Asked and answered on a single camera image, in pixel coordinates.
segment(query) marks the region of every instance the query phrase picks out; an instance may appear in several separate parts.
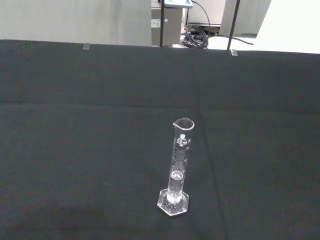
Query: table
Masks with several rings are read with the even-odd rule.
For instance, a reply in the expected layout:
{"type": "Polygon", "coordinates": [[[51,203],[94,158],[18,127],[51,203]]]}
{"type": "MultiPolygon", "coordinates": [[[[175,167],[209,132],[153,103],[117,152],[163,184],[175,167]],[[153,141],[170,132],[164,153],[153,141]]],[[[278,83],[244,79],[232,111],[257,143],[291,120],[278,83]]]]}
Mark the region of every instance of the table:
{"type": "Polygon", "coordinates": [[[82,47],[0,41],[0,239],[319,239],[319,55],[82,47]]]}

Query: liquid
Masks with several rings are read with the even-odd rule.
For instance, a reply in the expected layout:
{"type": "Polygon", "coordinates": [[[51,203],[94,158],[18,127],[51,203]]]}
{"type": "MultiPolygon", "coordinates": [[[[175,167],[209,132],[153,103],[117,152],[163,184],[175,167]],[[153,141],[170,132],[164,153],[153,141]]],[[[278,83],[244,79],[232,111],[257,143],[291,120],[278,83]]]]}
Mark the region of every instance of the liquid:
{"type": "Polygon", "coordinates": [[[180,198],[184,186],[184,174],[181,171],[173,171],[170,174],[168,194],[173,198],[180,198]]]}

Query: graduated cylinder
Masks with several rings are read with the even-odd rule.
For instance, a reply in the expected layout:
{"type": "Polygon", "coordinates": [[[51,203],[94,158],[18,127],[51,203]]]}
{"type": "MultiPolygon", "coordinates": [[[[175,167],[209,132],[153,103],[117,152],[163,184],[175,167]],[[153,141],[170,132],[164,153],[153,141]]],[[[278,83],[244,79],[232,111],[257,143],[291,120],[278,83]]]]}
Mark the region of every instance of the graduated cylinder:
{"type": "Polygon", "coordinates": [[[194,122],[180,118],[173,123],[175,134],[170,166],[169,186],[160,191],[157,205],[168,215],[188,210],[189,196],[183,192],[194,122]]]}
{"type": "Polygon", "coordinates": [[[181,199],[194,125],[188,118],[180,118],[173,123],[175,134],[167,195],[168,200],[173,203],[181,199]]]}

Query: electronic device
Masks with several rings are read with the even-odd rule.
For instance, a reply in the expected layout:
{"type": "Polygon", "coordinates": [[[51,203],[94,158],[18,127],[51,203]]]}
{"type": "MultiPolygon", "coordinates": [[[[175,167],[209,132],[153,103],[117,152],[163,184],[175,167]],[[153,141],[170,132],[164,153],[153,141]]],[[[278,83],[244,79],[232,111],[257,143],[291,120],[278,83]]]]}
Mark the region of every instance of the electronic device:
{"type": "Polygon", "coordinates": [[[191,9],[194,5],[191,0],[164,0],[168,8],[191,9]]]}
{"type": "MultiPolygon", "coordinates": [[[[173,45],[180,43],[180,33],[182,27],[182,8],[165,8],[164,9],[164,29],[163,44],[173,45]]],[[[161,4],[158,0],[151,2],[151,36],[152,45],[159,46],[161,31],[161,4]]]]}

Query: laboratory equipment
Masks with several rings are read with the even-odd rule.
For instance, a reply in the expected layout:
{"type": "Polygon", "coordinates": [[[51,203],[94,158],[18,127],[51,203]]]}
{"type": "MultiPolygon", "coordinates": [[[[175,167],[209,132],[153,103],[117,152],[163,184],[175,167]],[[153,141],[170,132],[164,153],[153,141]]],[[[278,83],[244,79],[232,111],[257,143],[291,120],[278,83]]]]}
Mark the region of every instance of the laboratory equipment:
{"type": "Polygon", "coordinates": [[[188,210],[189,196],[183,190],[195,123],[189,118],[180,118],[173,123],[175,135],[171,158],[169,185],[160,191],[157,205],[168,215],[178,215],[188,210]]]}
{"type": "MultiPolygon", "coordinates": [[[[180,43],[182,8],[164,9],[163,45],[180,43]]],[[[160,45],[161,30],[161,3],[158,0],[151,2],[151,40],[153,46],[160,45]]]]}
{"type": "MultiPolygon", "coordinates": [[[[195,0],[206,11],[210,25],[220,27],[224,15],[226,0],[195,0]]],[[[190,25],[209,26],[208,18],[204,10],[197,4],[193,4],[193,8],[187,11],[187,22],[190,25]]]]}
{"type": "Polygon", "coordinates": [[[192,9],[194,6],[191,0],[164,0],[167,8],[192,9]]]}

